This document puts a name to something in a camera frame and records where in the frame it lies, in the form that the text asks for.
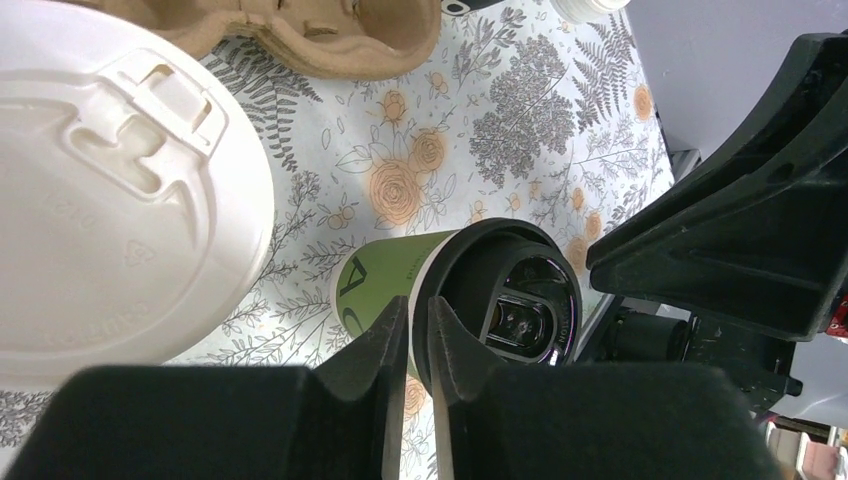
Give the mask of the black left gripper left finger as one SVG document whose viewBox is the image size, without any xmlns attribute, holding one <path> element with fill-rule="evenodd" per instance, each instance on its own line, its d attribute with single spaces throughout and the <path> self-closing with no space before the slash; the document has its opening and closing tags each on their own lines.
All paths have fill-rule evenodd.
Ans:
<svg viewBox="0 0 848 480">
<path fill-rule="evenodd" d="M 102 366 L 52 397 L 10 479 L 395 479 L 408 306 L 316 368 Z"/>
</svg>

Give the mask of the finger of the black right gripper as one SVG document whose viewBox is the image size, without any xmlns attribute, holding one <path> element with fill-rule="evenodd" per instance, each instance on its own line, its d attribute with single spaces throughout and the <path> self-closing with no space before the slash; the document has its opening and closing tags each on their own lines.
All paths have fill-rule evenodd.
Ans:
<svg viewBox="0 0 848 480">
<path fill-rule="evenodd" d="M 594 243 L 600 292 L 788 341 L 847 291 L 847 37 L 799 36 L 758 103 L 699 167 Z"/>
</svg>

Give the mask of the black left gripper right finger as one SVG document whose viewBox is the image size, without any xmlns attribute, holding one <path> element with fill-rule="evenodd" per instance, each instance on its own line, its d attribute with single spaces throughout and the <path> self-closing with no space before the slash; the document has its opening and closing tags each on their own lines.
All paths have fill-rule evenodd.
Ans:
<svg viewBox="0 0 848 480">
<path fill-rule="evenodd" d="M 428 357 L 442 479 L 777 479 L 743 397 L 680 363 L 510 364 L 440 297 Z"/>
</svg>

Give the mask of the black coffee lid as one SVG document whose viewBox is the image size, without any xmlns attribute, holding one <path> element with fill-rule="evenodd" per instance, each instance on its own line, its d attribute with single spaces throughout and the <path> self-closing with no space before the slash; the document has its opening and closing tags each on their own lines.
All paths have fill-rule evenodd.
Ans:
<svg viewBox="0 0 848 480">
<path fill-rule="evenodd" d="M 582 323 L 577 275 L 554 240 L 519 219 L 449 231 L 428 254 L 410 296 L 410 359 L 431 385 L 428 301 L 444 298 L 471 336 L 515 364 L 573 361 Z"/>
</svg>

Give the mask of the white coffee lid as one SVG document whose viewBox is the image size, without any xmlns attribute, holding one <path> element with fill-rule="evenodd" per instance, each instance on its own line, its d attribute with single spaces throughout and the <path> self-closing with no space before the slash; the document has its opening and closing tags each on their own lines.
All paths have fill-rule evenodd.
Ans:
<svg viewBox="0 0 848 480">
<path fill-rule="evenodd" d="M 1 385 L 170 360 L 241 302 L 274 223 L 245 112 L 160 36 L 1 5 Z"/>
</svg>

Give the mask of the stack of black paper cups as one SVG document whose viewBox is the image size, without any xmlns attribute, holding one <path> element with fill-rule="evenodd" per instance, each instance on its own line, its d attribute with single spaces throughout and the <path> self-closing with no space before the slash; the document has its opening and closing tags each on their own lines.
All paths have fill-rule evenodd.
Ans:
<svg viewBox="0 0 848 480">
<path fill-rule="evenodd" d="M 462 16 L 468 13 L 488 8 L 501 3 L 503 0 L 442 0 L 441 9 L 446 15 Z"/>
</svg>

